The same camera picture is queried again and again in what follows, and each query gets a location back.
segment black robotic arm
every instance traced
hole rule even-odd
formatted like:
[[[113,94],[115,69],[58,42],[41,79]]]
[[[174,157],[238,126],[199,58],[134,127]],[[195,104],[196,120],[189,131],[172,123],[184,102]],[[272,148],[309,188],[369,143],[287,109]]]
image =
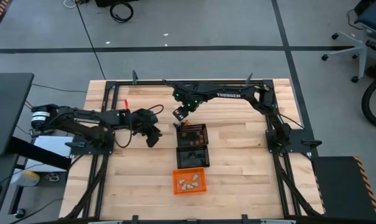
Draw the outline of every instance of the black robotic arm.
[[[275,129],[274,140],[277,144],[281,147],[290,144],[291,128],[281,119],[274,90],[266,85],[216,85],[207,81],[197,82],[193,85],[167,81],[166,83],[174,88],[174,99],[182,102],[182,106],[173,112],[173,115],[179,121],[186,118],[189,112],[194,112],[201,103],[208,102],[213,98],[243,99],[270,120]]]
[[[114,131],[129,129],[132,134],[147,136],[147,144],[153,147],[159,137],[160,130],[155,127],[156,115],[146,109],[134,112],[130,110],[113,110],[105,112],[80,110],[68,106],[54,104],[35,106],[32,108],[31,125],[35,130],[59,129],[86,139],[91,147],[99,149],[113,148]],[[88,127],[81,123],[97,124]]]

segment chair wheel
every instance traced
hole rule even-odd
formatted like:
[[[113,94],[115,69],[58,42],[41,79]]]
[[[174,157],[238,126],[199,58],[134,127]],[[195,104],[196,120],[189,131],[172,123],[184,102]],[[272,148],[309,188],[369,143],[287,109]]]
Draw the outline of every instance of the chair wheel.
[[[332,39],[334,39],[334,40],[336,40],[338,37],[339,37],[339,34],[338,34],[338,33],[334,33],[334,34],[332,35]]]
[[[14,216],[15,218],[23,218],[25,214],[26,214],[26,210],[24,210],[23,208],[18,208]]]
[[[322,60],[327,60],[329,57],[325,54],[321,57]]]
[[[357,83],[360,79],[358,77],[352,77],[351,82]]]

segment black basket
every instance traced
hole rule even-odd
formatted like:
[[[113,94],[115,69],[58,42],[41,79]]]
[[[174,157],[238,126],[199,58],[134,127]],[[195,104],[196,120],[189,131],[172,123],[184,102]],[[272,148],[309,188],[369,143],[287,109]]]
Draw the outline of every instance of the black basket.
[[[178,147],[204,146],[209,144],[206,124],[194,124],[177,127]]]
[[[210,167],[207,146],[177,147],[177,167]]]

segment concrete floor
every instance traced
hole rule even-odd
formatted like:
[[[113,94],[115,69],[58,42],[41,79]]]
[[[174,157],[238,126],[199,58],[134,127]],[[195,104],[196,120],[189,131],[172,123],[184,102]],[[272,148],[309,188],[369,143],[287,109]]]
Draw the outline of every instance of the concrete floor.
[[[338,4],[335,0],[276,2],[290,46],[346,45],[330,38],[340,30],[363,38],[361,31],[347,25],[346,18],[358,0],[340,0]],[[115,23],[94,1],[81,6],[95,47],[283,43],[270,0],[140,0],[131,5],[134,17],[126,24]],[[61,0],[13,0],[0,25],[0,49],[89,47],[77,9],[64,7]],[[371,79],[351,83],[358,61],[346,55],[323,62],[322,54],[292,52],[314,135],[324,142],[319,154],[359,156],[376,196],[376,128],[360,110],[361,96]],[[283,50],[106,52],[98,57],[108,79],[130,79],[132,69],[139,78],[245,78],[251,72],[253,78],[292,78]],[[102,79],[93,53],[0,54],[0,72],[32,72],[34,83],[68,90],[86,90],[90,80]],[[85,94],[33,86],[28,100],[34,105],[82,107]],[[28,130],[30,119],[30,111],[24,110],[19,127]],[[30,141],[19,130],[14,135]],[[21,207],[33,212],[62,196],[63,187],[27,189]],[[6,215],[11,197],[7,196],[0,223],[15,220]],[[21,223],[55,220],[59,209],[60,202],[55,202]]]

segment wooden table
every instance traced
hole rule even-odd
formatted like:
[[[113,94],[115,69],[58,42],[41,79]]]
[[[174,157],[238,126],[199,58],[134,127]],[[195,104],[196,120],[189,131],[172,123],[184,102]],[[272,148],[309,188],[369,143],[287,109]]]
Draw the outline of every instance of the wooden table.
[[[288,79],[275,79],[275,92],[284,114],[300,122],[298,109]],[[91,81],[85,110],[100,111],[105,81]],[[197,195],[173,195],[172,177],[176,162],[176,131],[172,115],[179,103],[167,86],[122,86],[118,109],[127,99],[131,110],[164,105],[156,126],[163,137],[148,148],[146,137],[134,136],[126,149],[115,146],[109,159],[101,209],[102,220],[241,219],[283,218],[272,155],[267,150],[265,117],[247,101],[215,98],[203,103],[188,116],[192,124],[205,123],[209,135],[210,167],[205,169],[208,191]],[[299,128],[289,123],[293,129]],[[129,131],[117,131],[121,145]],[[306,200],[322,212],[321,199],[309,159],[290,154],[294,180]],[[92,156],[83,156],[69,172],[60,217],[71,211],[87,187]],[[289,190],[289,210],[293,214]],[[96,194],[93,194],[93,215]]]

